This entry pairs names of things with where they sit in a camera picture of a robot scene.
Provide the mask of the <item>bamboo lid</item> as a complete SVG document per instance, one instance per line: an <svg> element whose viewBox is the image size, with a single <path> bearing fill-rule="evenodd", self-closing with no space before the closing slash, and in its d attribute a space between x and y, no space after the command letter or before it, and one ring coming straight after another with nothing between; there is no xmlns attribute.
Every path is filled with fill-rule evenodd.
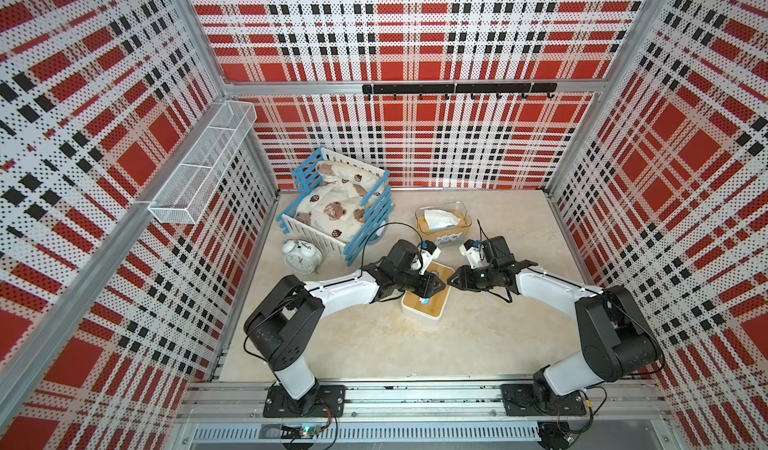
<svg viewBox="0 0 768 450"><path fill-rule="evenodd" d="M430 230L426 219L423 216L416 218L417 230L427 240L432 240L435 243L453 243L464 241L468 238L470 228L472 226L472 220L468 218L462 218L459 220L459 224L456 226L450 226L438 230Z"/></svg>

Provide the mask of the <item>white bamboo-lid tissue box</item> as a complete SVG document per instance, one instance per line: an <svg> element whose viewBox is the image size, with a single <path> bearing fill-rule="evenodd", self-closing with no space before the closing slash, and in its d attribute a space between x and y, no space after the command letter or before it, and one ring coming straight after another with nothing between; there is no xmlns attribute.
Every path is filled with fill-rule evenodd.
<svg viewBox="0 0 768 450"><path fill-rule="evenodd" d="M444 283L447 283L448 279L452 276L454 273L454 269L445 265L442 265L440 263L431 263L428 267L428 271L435 274L440 278L440 280ZM450 295L450 286L446 286L444 290L442 290L440 293L436 294L433 297L437 297L439 300L445 299L446 303L448 300L448 297ZM418 298L416 295L414 295L411 292L407 292L403 298L411 298L415 299Z"/></svg>

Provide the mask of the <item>white plastic box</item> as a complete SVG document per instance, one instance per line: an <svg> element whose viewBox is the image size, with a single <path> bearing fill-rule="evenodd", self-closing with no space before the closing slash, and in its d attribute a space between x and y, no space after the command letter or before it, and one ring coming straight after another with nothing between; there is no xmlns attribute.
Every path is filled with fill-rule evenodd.
<svg viewBox="0 0 768 450"><path fill-rule="evenodd" d="M423 304L419 298L403 298L401 300L402 313L412 319L427 323L439 322L446 307L446 300L433 297L428 304Z"/></svg>

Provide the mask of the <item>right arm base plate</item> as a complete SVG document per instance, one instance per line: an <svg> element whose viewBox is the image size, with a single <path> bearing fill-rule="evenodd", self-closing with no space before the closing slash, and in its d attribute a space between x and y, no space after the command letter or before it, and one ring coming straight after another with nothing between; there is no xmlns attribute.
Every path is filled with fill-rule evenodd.
<svg viewBox="0 0 768 450"><path fill-rule="evenodd" d="M586 416L588 411L579 392L551 396L535 389L532 383L503 384L502 403L507 416Z"/></svg>

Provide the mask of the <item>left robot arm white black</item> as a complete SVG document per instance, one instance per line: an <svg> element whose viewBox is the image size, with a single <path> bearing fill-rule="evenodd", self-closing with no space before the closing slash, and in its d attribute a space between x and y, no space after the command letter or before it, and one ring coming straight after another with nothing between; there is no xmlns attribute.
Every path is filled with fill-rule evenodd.
<svg viewBox="0 0 768 450"><path fill-rule="evenodd" d="M351 307L384 302L398 291L420 299L437 295L446 284L428 267L440 254L431 241L414 245L399 240L386 256L346 276L303 282L288 275L246 319L246 341L266 361L290 399L312 401L319 384L304 352L321 319Z"/></svg>

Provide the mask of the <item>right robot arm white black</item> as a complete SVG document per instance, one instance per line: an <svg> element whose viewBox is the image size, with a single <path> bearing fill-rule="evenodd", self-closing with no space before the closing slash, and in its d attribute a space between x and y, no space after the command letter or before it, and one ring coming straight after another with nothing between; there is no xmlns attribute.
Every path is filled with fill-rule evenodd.
<svg viewBox="0 0 768 450"><path fill-rule="evenodd" d="M580 350L534 374L538 401L639 375L643 368L665 361L660 343L626 288L589 286L519 260L501 236L468 240L459 251L467 264L451 276L450 286L474 293L503 288L507 302L513 295L538 300L576 322Z"/></svg>

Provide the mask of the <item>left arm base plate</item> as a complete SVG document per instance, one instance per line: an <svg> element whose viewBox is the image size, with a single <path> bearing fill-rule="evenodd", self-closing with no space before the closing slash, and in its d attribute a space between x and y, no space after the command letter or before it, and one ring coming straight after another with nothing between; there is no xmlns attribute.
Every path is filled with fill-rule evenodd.
<svg viewBox="0 0 768 450"><path fill-rule="evenodd" d="M263 407L264 418L341 417L345 407L347 387L315 384L298 400L280 385L268 389Z"/></svg>

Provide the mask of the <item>clear plastic tissue box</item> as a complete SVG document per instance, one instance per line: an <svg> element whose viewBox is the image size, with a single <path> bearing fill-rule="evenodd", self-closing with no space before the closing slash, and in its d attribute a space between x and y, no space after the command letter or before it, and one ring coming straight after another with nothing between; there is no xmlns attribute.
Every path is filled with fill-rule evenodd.
<svg viewBox="0 0 768 450"><path fill-rule="evenodd" d="M460 245L469 239L472 218L460 201L419 208L415 219L420 235L438 247Z"/></svg>

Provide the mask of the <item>blue tissue pack front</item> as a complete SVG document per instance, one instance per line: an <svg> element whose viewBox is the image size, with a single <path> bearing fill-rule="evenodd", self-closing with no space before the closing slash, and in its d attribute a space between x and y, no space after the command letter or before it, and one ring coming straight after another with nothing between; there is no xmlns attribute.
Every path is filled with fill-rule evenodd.
<svg viewBox="0 0 768 450"><path fill-rule="evenodd" d="M460 215L440 209L425 210L423 218L429 231L457 227L462 222Z"/></svg>

